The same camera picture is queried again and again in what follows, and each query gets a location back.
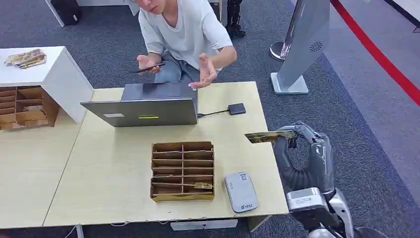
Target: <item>gray carpet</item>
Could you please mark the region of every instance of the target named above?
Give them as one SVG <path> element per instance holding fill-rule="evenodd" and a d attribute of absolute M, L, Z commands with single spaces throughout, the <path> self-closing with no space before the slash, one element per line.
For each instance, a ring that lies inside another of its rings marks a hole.
<path fill-rule="evenodd" d="M 413 24 L 383 0 L 340 1 L 392 63 L 420 87 L 420 34 L 412 33 Z M 330 27 L 325 55 L 420 205 L 420 147 L 416 146 L 420 107 L 368 53 L 335 9 Z"/>
<path fill-rule="evenodd" d="M 146 50 L 137 19 L 130 15 L 128 7 L 84 8 L 84 13 L 79 25 L 59 28 L 43 0 L 3 1 L 0 48 L 67 46 L 96 88 L 152 80 L 126 73 L 136 67 L 136 55 Z M 248 34 L 234 42 L 238 62 L 226 68 L 218 81 L 256 81 L 269 129 L 303 120 L 330 135 L 336 186 L 348 198 L 356 227 L 376 228 L 390 238 L 420 237 L 419 207 L 324 56 L 304 74 L 309 94 L 273 94 L 269 74 L 280 65 L 268 56 L 267 49 L 272 42 L 284 38 L 291 13 L 288 0 L 244 1 L 241 23 Z M 302 164 L 305 150 L 301 146 L 292 153 L 298 165 Z M 0 234 L 13 238 L 56 238 L 64 237 L 70 229 L 13 229 L 1 230 Z M 84 226 L 84 230 L 86 238 L 301 238 L 306 235 L 290 216 L 275 216 L 253 234 L 249 234 L 245 220 L 234 229 L 212 231 L 173 232 L 168 224 L 129 224 L 121 228 L 97 225 Z"/>

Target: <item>black cable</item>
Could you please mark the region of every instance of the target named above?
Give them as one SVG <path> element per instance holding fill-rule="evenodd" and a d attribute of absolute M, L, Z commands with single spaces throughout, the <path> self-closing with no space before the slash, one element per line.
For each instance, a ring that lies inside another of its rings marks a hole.
<path fill-rule="evenodd" d="M 224 111 L 215 112 L 215 113 L 209 113 L 209 114 L 198 113 L 197 114 L 197 117 L 198 118 L 202 118 L 202 117 L 205 117 L 205 116 L 209 116 L 209 115 L 213 115 L 213 114 L 218 114 L 218 113 L 224 113 L 224 112 L 228 112 L 228 111 L 229 111 L 229 109 L 224 110 Z"/>

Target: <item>stanchion base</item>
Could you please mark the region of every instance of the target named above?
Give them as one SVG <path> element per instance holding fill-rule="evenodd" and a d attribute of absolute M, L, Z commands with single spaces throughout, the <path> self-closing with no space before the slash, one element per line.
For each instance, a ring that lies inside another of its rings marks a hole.
<path fill-rule="evenodd" d="M 274 93 L 278 95 L 282 94 L 307 94 L 309 92 L 308 87 L 303 76 L 300 76 L 298 80 L 292 86 L 287 89 L 280 88 L 277 79 L 278 73 L 271 73 L 271 83 L 273 84 Z"/>
<path fill-rule="evenodd" d="M 382 232 L 372 228 L 359 227 L 355 229 L 355 238 L 388 238 Z"/>
<path fill-rule="evenodd" d="M 271 44 L 270 55 L 275 60 L 278 60 L 278 61 L 285 61 L 286 60 L 286 58 L 282 58 L 280 56 L 281 50 L 283 49 L 283 45 L 284 45 L 284 42 L 282 42 L 282 41 L 278 41 L 278 42 L 275 42 L 275 43 Z"/>

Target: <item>laptop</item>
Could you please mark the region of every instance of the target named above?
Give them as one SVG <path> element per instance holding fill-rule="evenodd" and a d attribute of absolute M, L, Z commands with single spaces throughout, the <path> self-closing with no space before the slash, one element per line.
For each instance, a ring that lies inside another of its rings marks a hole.
<path fill-rule="evenodd" d="M 80 104 L 115 127 L 197 124 L 198 92 L 185 83 L 126 84 L 120 101 Z"/>

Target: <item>man's hand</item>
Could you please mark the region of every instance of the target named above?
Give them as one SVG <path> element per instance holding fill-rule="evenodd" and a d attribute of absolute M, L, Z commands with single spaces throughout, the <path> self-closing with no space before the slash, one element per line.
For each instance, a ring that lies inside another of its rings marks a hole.
<path fill-rule="evenodd" d="M 211 84 L 216 78 L 217 73 L 214 69 L 213 62 L 206 54 L 200 55 L 200 81 L 189 84 L 192 88 L 204 88 Z"/>
<path fill-rule="evenodd" d="M 157 64 L 152 57 L 145 56 L 145 55 L 137 56 L 137 61 L 139 62 L 139 69 L 152 67 L 153 65 Z M 148 70 L 147 72 L 156 73 L 156 72 L 159 72 L 159 70 L 160 70 L 160 67 L 156 66 L 156 67 L 153 67 L 152 69 Z"/>

